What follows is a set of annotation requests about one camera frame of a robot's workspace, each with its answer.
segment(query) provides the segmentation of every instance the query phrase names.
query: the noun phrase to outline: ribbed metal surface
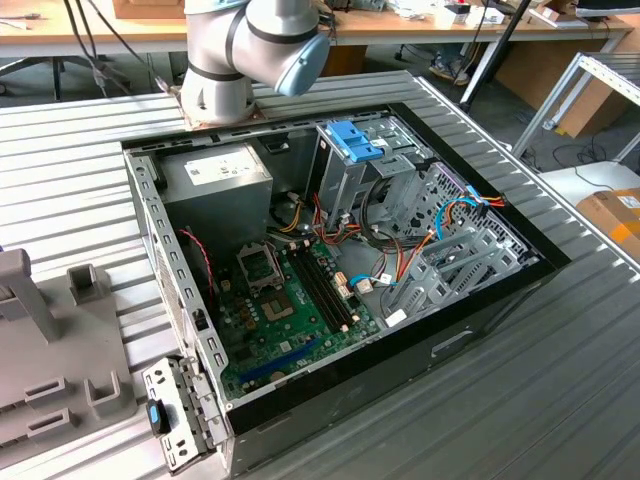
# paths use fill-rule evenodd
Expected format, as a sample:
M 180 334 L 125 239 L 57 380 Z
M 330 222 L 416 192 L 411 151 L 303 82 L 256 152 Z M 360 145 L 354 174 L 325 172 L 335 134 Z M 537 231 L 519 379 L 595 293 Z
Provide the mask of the ribbed metal surface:
M 580 66 L 640 105 L 640 53 L 590 53 L 582 57 Z
M 246 478 L 637 477 L 637 264 L 406 73 L 324 79 L 294 99 L 256 94 L 270 118 L 406 102 L 575 261 L 476 348 Z M 27 249 L 36 281 L 80 262 L 108 270 L 140 402 L 141 370 L 177 346 L 138 238 L 118 140 L 181 126 L 164 95 L 15 108 L 0 118 L 0 244 Z M 0 473 L 14 476 L 166 473 L 141 407 Z

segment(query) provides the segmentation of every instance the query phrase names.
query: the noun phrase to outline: ram slot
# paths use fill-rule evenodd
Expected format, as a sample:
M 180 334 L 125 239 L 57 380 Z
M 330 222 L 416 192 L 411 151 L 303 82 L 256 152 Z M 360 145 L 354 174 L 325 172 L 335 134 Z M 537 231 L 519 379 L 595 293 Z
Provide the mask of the ram slot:
M 332 333 L 339 332 L 342 325 L 352 323 L 349 311 L 311 253 L 292 253 L 289 255 L 289 263 Z

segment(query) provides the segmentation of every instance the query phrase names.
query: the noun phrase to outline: blue latch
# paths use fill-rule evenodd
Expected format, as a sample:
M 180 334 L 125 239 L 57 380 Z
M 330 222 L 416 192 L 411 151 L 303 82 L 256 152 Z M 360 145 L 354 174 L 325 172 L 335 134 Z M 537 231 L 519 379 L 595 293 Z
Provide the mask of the blue latch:
M 158 413 L 158 407 L 156 405 L 152 405 L 149 408 L 149 417 L 151 418 L 151 423 L 158 423 L 160 421 L 160 414 Z
M 375 160 L 384 156 L 384 152 L 371 145 L 365 133 L 358 130 L 351 122 L 328 123 L 327 130 L 335 142 L 349 152 L 349 158 L 354 163 Z

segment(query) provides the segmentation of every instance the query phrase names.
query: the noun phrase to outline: gray robot arm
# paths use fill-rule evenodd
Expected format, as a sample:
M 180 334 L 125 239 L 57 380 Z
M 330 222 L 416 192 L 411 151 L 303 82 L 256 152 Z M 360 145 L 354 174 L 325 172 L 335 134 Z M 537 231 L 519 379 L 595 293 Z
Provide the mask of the gray robot arm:
M 329 54 L 312 0 L 187 0 L 185 14 L 189 70 L 181 98 L 192 120 L 247 118 L 255 106 L 251 78 L 300 95 Z

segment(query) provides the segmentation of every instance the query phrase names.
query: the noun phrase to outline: gray plastic holder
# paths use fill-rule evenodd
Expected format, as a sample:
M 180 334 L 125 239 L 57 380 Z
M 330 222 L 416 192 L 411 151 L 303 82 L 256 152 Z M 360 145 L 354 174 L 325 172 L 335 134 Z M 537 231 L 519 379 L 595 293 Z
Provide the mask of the gray plastic holder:
M 137 409 L 107 273 L 30 275 L 24 250 L 0 252 L 0 470 Z

